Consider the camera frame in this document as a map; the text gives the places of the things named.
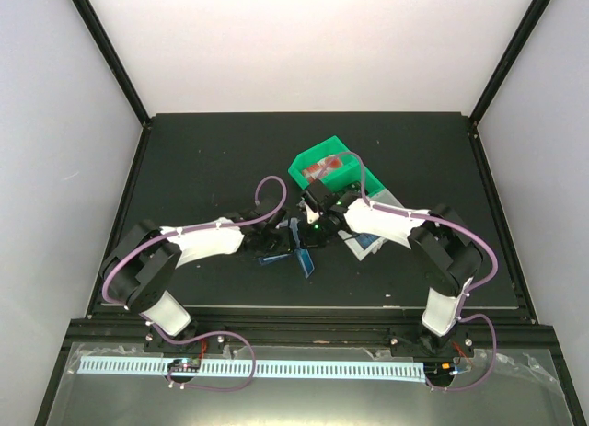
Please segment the green box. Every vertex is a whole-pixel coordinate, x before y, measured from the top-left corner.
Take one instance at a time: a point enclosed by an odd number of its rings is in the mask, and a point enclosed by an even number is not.
[[[288,174],[294,179],[301,189],[305,189],[309,183],[303,176],[303,170],[324,157],[336,155],[342,152],[349,152],[350,149],[337,136],[331,136],[329,139],[317,144],[305,152],[300,153],[288,168]],[[321,180],[332,191],[336,192],[344,187],[360,182],[360,163],[352,155],[341,157],[343,165],[332,171]],[[385,186],[376,178],[375,175],[366,169],[366,192],[369,196],[384,190]]]

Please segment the black table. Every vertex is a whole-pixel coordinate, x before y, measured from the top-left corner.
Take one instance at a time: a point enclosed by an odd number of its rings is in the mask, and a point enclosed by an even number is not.
[[[169,389],[162,376],[78,374],[80,356],[145,357],[141,345],[74,343],[47,424],[53,425],[534,425],[572,426],[571,414],[548,350],[500,350],[491,378],[462,393],[432,393],[425,384],[374,380],[257,378],[234,394]],[[489,357],[456,387],[481,376]],[[371,362],[361,349],[261,348],[260,358]],[[238,380],[201,378],[204,385]]]
[[[510,272],[491,216],[465,117],[459,113],[219,113],[158,114],[124,217],[125,234],[149,218],[189,225],[248,208],[269,174],[300,189],[287,169],[296,155],[338,135],[385,186],[410,208],[440,202],[497,252],[500,269],[467,307],[517,308]],[[262,194],[279,196],[277,185]],[[217,256],[176,271],[169,290],[186,306],[264,308],[421,308],[428,286],[411,253],[387,243],[358,261],[341,242],[312,252],[306,280],[295,257],[261,267]],[[490,269],[485,260],[479,277]]]

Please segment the black metal frame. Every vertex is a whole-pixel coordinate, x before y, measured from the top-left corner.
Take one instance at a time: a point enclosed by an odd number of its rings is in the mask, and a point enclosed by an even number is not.
[[[110,252],[121,237],[121,228],[127,214],[129,202],[133,196],[133,189],[150,137],[150,118],[133,84],[125,72],[121,60],[117,56],[110,40],[102,28],[92,5],[88,0],[73,0],[86,23],[90,33],[100,48],[111,71],[119,82],[121,89],[129,100],[144,130],[135,154],[131,172],[127,179],[125,190],[121,199],[119,210],[110,233],[106,252]],[[492,180],[491,172],[479,139],[477,125],[491,104],[503,80],[511,69],[514,60],[523,49],[527,38],[547,7],[549,0],[533,0],[525,13],[517,31],[510,41],[502,59],[495,69],[491,80],[485,87],[476,108],[468,121],[468,136],[471,141],[473,155],[477,161],[481,181],[487,193],[491,206],[491,213],[500,236],[502,249],[507,260],[507,267],[514,279],[514,291],[518,297],[520,308],[518,310],[494,310],[486,311],[493,321],[497,331],[500,348],[528,348],[549,349],[556,366],[558,377],[567,398],[567,404],[575,425],[584,426],[586,421],[581,411],[579,400],[572,385],[571,376],[566,362],[562,356],[560,345],[552,327],[536,324],[536,311],[525,284],[524,275],[519,265],[514,243],[511,239],[501,202]],[[67,330],[64,344],[58,354],[57,362],[53,369],[51,381],[40,407],[36,424],[45,424],[49,418],[52,402],[62,372],[74,342],[121,342],[121,343],[145,343],[145,336],[149,332],[143,320],[123,314],[119,308],[101,307],[99,311],[95,306],[101,280],[96,281],[95,289],[87,309],[87,318],[73,320]],[[199,320],[203,328],[227,328],[238,332],[253,344],[312,344],[313,340],[321,337],[329,337],[333,344],[355,346],[379,346],[388,345],[390,330],[414,326],[419,320],[419,310],[399,310],[366,312],[365,310],[350,312],[345,315],[341,311],[320,310],[316,314],[300,314],[297,311],[285,310],[243,310],[243,309],[215,309],[215,308],[190,308],[191,314]],[[473,342],[480,347],[491,346],[491,335],[484,324],[472,324],[468,326],[468,334]]]
[[[470,115],[470,120],[476,126],[480,123],[483,115],[489,108],[489,105],[492,103],[495,95],[499,91],[499,87],[503,83],[503,80],[511,70],[512,66],[517,59],[519,52],[524,49],[525,42],[529,38],[532,30],[542,17],[544,10],[549,5],[550,0],[532,0],[529,8],[525,12],[522,21],[519,23],[515,34],[512,36],[511,41],[507,45],[507,49],[503,53],[501,60],[497,64],[489,83],[482,92],[482,95],[479,98],[479,102],[475,106],[475,109],[472,110],[472,114]]]
[[[133,107],[135,115],[137,115],[137,119],[143,124],[143,126],[148,125],[151,122],[149,114],[145,110],[143,102],[139,98],[131,78],[125,71],[122,62],[119,59],[119,55],[112,46],[107,32],[102,27],[102,24],[98,19],[98,15],[90,4],[90,0],[72,1],[80,13],[80,16],[86,23],[86,26],[94,38],[94,41],[98,45],[98,48],[102,52],[102,55],[109,65],[110,70],[117,78],[117,81],[121,86],[125,97],[127,97],[127,100]],[[485,111],[487,111],[487,108],[492,103],[493,98],[499,91],[499,87],[514,65],[517,56],[524,48],[527,39],[540,20],[540,17],[542,17],[542,14],[544,13],[544,10],[548,6],[549,2],[550,0],[532,0],[530,3],[530,6],[526,10],[522,21],[515,31],[515,34],[512,36],[512,39],[507,45],[501,60],[497,64],[491,79],[483,90],[475,109],[470,115],[470,120],[475,126],[480,123],[480,120],[485,114]]]
[[[310,327],[308,324],[276,324],[274,320],[260,320],[252,324],[232,317],[216,318],[214,321],[203,321],[202,328],[214,329],[222,326],[249,339],[253,345],[280,344],[287,346],[312,346],[315,340],[331,339],[331,346],[353,345],[365,348],[390,347],[390,327],[408,326],[407,322],[397,322],[394,319],[383,320],[380,323],[368,321],[364,323],[342,324],[340,322],[325,322]],[[142,320],[128,317],[105,317],[100,320],[78,319],[72,320],[65,335],[65,340],[58,354],[52,377],[43,398],[39,415],[35,424],[43,425],[47,422],[55,399],[59,382],[64,371],[68,354],[75,342],[118,342],[145,343],[145,336],[150,328]],[[557,369],[558,378],[563,388],[573,423],[576,426],[586,426],[579,399],[572,385],[571,376],[567,368],[556,334],[552,327],[542,325],[499,325],[496,327],[498,347],[501,349],[540,349],[549,350]],[[468,326],[469,337],[479,348],[491,346],[491,334],[486,324],[472,324]]]
[[[102,52],[102,56],[104,56],[104,59],[109,65],[112,74],[117,78],[117,82],[119,83],[119,86],[121,86],[121,90],[125,94],[125,97],[127,97],[129,104],[131,104],[135,115],[137,115],[137,119],[143,126],[149,124],[151,122],[150,116],[147,113],[147,110],[145,110],[144,104],[131,82],[131,78],[127,75],[127,71],[123,67],[119,55],[114,50],[106,30],[102,27],[94,8],[90,4],[90,0],[72,1],[74,2],[75,8],[80,13],[80,16],[86,23],[86,27],[92,35],[92,38],[94,38],[94,41]]]

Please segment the purple cable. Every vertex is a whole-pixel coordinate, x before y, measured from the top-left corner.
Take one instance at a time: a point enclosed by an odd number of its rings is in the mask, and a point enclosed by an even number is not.
[[[190,389],[204,389],[206,391],[213,391],[213,392],[236,392],[236,391],[239,391],[240,389],[243,389],[244,387],[248,386],[253,381],[254,374],[256,373],[256,354],[254,353],[254,349],[251,347],[251,344],[246,340],[246,338],[240,336],[236,332],[212,331],[212,332],[207,332],[205,334],[201,334],[200,336],[193,337],[191,339],[173,340],[170,337],[168,337],[167,334],[164,332],[164,330],[162,328],[160,328],[158,325],[154,325],[154,328],[159,333],[159,335],[162,336],[162,339],[164,339],[168,343],[171,343],[172,345],[186,345],[188,343],[207,339],[207,338],[213,337],[213,336],[229,336],[229,337],[235,337],[236,339],[241,340],[248,347],[249,352],[251,353],[251,371],[249,371],[249,375],[246,378],[246,380],[237,386],[216,387],[216,386],[205,386],[205,385],[192,385],[192,384],[188,384],[188,383],[185,383],[185,384],[176,383],[176,382],[172,381],[172,373],[176,369],[181,369],[181,368],[171,368],[167,372],[167,380],[169,381],[169,383],[171,385],[176,384],[178,386],[188,387]]]
[[[264,214],[263,216],[260,216],[256,219],[252,219],[250,221],[237,222],[237,223],[231,222],[231,223],[226,223],[226,224],[223,223],[220,226],[221,227],[227,227],[227,226],[231,227],[231,226],[254,225],[254,224],[257,224],[258,222],[265,221],[266,219],[268,219],[269,217],[272,217],[275,213],[280,211],[280,209],[283,208],[284,203],[286,202],[287,189],[286,189],[286,184],[284,183],[284,181],[277,176],[267,176],[266,178],[264,178],[260,182],[260,184],[258,184],[258,187],[256,188],[256,195],[255,195],[256,196],[256,203],[259,203],[258,202],[258,195],[260,193],[261,187],[268,180],[271,180],[271,179],[278,181],[280,183],[281,187],[283,188],[283,196],[280,199],[280,202],[278,203],[278,205],[271,212]],[[182,227],[182,232],[183,233],[191,233],[193,231],[213,229],[216,227],[217,227],[216,223],[189,225],[189,226]],[[123,259],[121,259],[121,261],[112,269],[110,274],[105,279],[104,284],[102,285],[102,298],[106,302],[109,302],[112,304],[121,304],[122,302],[117,302],[109,297],[109,286],[110,286],[110,283],[112,282],[113,278],[117,275],[117,273],[119,273],[119,271],[122,268],[124,268],[124,266],[127,263],[129,263],[129,261],[131,259],[133,259],[135,256],[139,255],[146,248],[149,248],[152,245],[154,245],[158,242],[161,242],[162,240],[165,240],[169,237],[173,237],[173,236],[177,236],[177,235],[178,235],[178,231],[170,231],[170,232],[165,233],[163,235],[156,236],[153,239],[149,239],[148,241],[144,242],[139,247],[134,249],[131,253],[129,253],[127,256],[125,256]],[[251,347],[251,344],[244,337],[240,336],[239,334],[236,334],[235,332],[231,332],[231,331],[213,331],[213,332],[207,332],[205,334],[201,334],[200,336],[196,336],[191,339],[173,340],[170,337],[168,337],[167,334],[164,332],[164,330],[162,328],[160,328],[158,325],[153,324],[153,326],[154,326],[154,329],[157,331],[157,333],[162,337],[162,339],[164,339],[165,341],[167,341],[168,343],[170,343],[172,345],[186,345],[188,343],[193,343],[194,341],[207,339],[212,336],[223,335],[223,336],[234,337],[238,340],[241,340],[248,347],[249,351],[251,352],[251,372],[249,373],[248,378],[242,384],[237,385],[237,386],[232,386],[232,387],[215,387],[215,386],[184,384],[184,387],[189,387],[189,388],[194,388],[194,389],[204,389],[207,391],[214,391],[214,392],[235,392],[240,389],[243,389],[244,387],[246,387],[247,385],[249,385],[252,382],[254,374],[256,372],[256,354],[255,354],[253,348]],[[170,370],[170,372],[167,374],[167,380],[169,381],[170,384],[173,385],[174,382],[172,382],[172,380],[171,380],[171,372],[172,372],[172,370]]]
[[[469,321],[474,320],[475,318],[484,319],[485,322],[487,322],[487,325],[489,325],[489,329],[491,330],[491,338],[492,338],[492,342],[493,342],[493,348],[492,348],[492,354],[491,354],[491,363],[489,364],[487,371],[485,371],[485,374],[483,374],[482,377],[479,380],[477,380],[476,382],[473,382],[470,385],[461,386],[461,387],[435,386],[430,381],[429,378],[425,377],[425,383],[427,386],[429,386],[432,389],[432,391],[444,391],[444,392],[468,391],[469,389],[473,389],[473,388],[477,387],[478,385],[480,385],[481,383],[486,381],[491,376],[491,374],[493,372],[493,368],[495,367],[495,360],[497,358],[497,334],[495,332],[495,327],[493,326],[491,319],[488,318],[487,316],[485,316],[484,314],[473,314],[472,316],[464,317],[460,320],[460,323],[468,323]]]
[[[254,203],[255,203],[256,205],[260,205],[260,200],[258,199],[258,197],[259,197],[259,195],[260,195],[260,190],[261,190],[261,188],[264,186],[264,184],[265,184],[267,181],[269,181],[269,180],[271,180],[271,179],[276,179],[276,178],[277,178],[276,176],[274,176],[274,175],[270,175],[270,176],[267,176],[266,178],[264,178],[264,179],[262,179],[262,180],[260,181],[260,183],[258,184],[258,187],[256,187],[256,192],[254,193]]]
[[[337,155],[334,155],[332,158],[346,156],[346,155],[351,155],[351,156],[355,157],[358,160],[358,162],[360,163],[360,194],[362,194],[362,199],[364,200],[364,202],[367,205],[370,205],[371,201],[369,198],[366,197],[366,193],[364,192],[364,190],[365,190],[364,186],[366,183],[366,171],[365,171],[365,166],[364,166],[364,162],[363,162],[362,158],[354,152],[338,153]],[[317,179],[319,179],[323,176],[323,173],[325,172],[325,170],[327,169],[328,166],[329,166],[329,164],[326,164],[323,168],[321,168],[321,170],[319,171],[319,173],[317,175]],[[471,232],[470,230],[468,230],[464,226],[460,226],[458,224],[455,224],[454,222],[450,222],[450,221],[447,221],[447,220],[439,218],[439,217],[430,216],[429,214],[413,213],[411,211],[404,210],[404,209],[391,208],[391,207],[388,207],[386,205],[383,205],[383,204],[380,204],[377,202],[374,202],[372,207],[375,210],[379,210],[381,212],[392,213],[392,214],[396,214],[398,216],[403,216],[403,217],[423,219],[425,221],[435,222],[437,224],[447,226],[447,227],[452,228],[453,230],[456,230],[457,232],[462,233],[463,235],[469,237],[471,240],[475,241],[487,252],[489,257],[491,258],[491,264],[492,264],[491,271],[484,278],[477,281],[476,283],[472,283],[465,290],[465,295],[463,295],[462,298],[460,299],[460,302],[458,303],[458,308],[456,310],[456,315],[458,317],[460,317],[460,313],[462,312],[462,307],[464,306],[466,298],[468,297],[468,293],[479,288],[481,285],[484,285],[485,283],[490,281],[493,277],[495,277],[495,274],[497,274],[497,270],[499,269],[499,261],[497,260],[497,256],[495,255],[492,248],[489,247],[489,245],[483,239],[481,239],[480,237],[475,235],[473,232]],[[485,380],[487,380],[489,378],[489,376],[491,375],[492,370],[495,366],[495,359],[497,356],[497,336],[496,336],[495,328],[493,327],[491,320],[487,316],[485,316],[484,314],[475,314],[470,317],[459,318],[458,320],[460,321],[460,323],[468,323],[469,321],[474,320],[475,318],[483,318],[487,322],[487,324],[489,325],[489,329],[491,330],[491,336],[492,336],[492,340],[493,340],[493,349],[492,349],[491,364],[489,365],[489,369],[487,369],[485,374],[476,382],[474,382],[470,385],[466,385],[463,387],[456,387],[456,388],[443,388],[443,387],[439,387],[439,386],[434,386],[432,384],[432,382],[430,382],[430,380],[426,377],[426,383],[432,389],[434,389],[434,390],[440,389],[440,390],[452,391],[452,392],[466,391],[468,389],[472,389],[473,387],[480,385]]]
[[[258,197],[258,192],[260,191],[261,186],[263,184],[265,184],[270,179],[277,180],[280,183],[281,187],[283,188],[283,197],[280,199],[280,203],[276,206],[276,208],[274,208],[271,212],[264,214],[263,216],[257,217],[256,219],[252,219],[250,221],[228,222],[228,223],[223,223],[220,226],[221,227],[228,227],[228,226],[254,225],[254,224],[257,224],[258,222],[265,221],[266,219],[268,219],[269,217],[272,217],[275,213],[280,211],[280,209],[283,208],[283,205],[286,202],[287,191],[286,191],[286,184],[279,177],[267,176],[266,178],[264,178],[260,182],[260,184],[258,184],[258,187],[256,188],[256,198]],[[213,229],[216,227],[217,227],[216,223],[188,225],[188,226],[182,227],[182,232],[183,233],[191,233],[193,231],[209,230],[209,229]],[[127,263],[129,263],[129,261],[131,261],[131,259],[133,259],[135,256],[140,254],[146,248],[149,248],[152,245],[154,245],[158,242],[161,242],[162,240],[165,240],[169,237],[173,237],[173,236],[177,236],[177,235],[178,235],[178,231],[170,231],[168,233],[165,233],[164,235],[156,236],[153,239],[149,239],[148,241],[144,242],[139,247],[134,249],[131,253],[129,253],[127,256],[122,258],[121,261],[112,269],[110,274],[105,279],[104,284],[102,285],[102,298],[106,302],[109,302],[111,304],[123,304],[123,302],[117,302],[116,300],[113,300],[109,297],[109,286],[110,286],[110,283],[112,282],[112,280],[114,279],[114,276],[116,276],[119,273],[119,271],[121,271],[125,267],[125,265],[127,265]]]
[[[365,169],[364,162],[363,162],[362,158],[359,157],[354,152],[338,153],[338,154],[334,155],[332,158],[346,156],[346,155],[351,155],[351,156],[355,157],[356,159],[358,159],[358,162],[360,163],[360,186],[361,186],[360,187],[360,194],[362,194],[362,199],[364,200],[364,202],[367,205],[370,205],[370,203],[371,203],[370,198],[368,198],[366,196],[366,193],[364,191],[365,190],[364,186],[366,183],[366,169]],[[323,173],[325,173],[325,170],[327,169],[328,166],[329,166],[329,164],[326,164],[323,168],[321,168],[321,170],[319,171],[319,173],[317,175],[317,178],[321,178],[323,176]],[[489,274],[487,274],[485,277],[483,277],[479,281],[472,283],[465,290],[467,294],[469,294],[471,291],[476,290],[480,286],[484,285],[485,283],[490,281],[493,277],[495,277],[495,274],[497,274],[497,270],[499,269],[499,261],[497,260],[497,256],[493,252],[492,248],[489,247],[487,242],[485,242],[482,238],[475,235],[472,231],[468,230],[464,226],[455,224],[454,222],[447,221],[447,220],[442,219],[440,217],[430,216],[429,214],[413,213],[412,211],[408,211],[406,209],[394,208],[391,206],[383,205],[378,202],[374,202],[373,208],[375,210],[379,210],[381,212],[392,213],[392,214],[396,214],[398,216],[410,217],[410,218],[414,218],[414,219],[422,219],[424,221],[430,221],[430,222],[437,223],[439,225],[447,226],[449,228],[452,228],[453,230],[456,230],[458,233],[462,233],[463,235],[469,237],[471,240],[473,240],[478,245],[480,245],[485,250],[485,252],[489,255],[489,257],[491,258],[491,271],[489,272]],[[458,305],[458,310],[456,311],[457,314],[460,314],[460,311],[462,310],[462,306],[464,305],[464,301],[465,301],[465,299],[463,298],[461,300],[460,304]]]

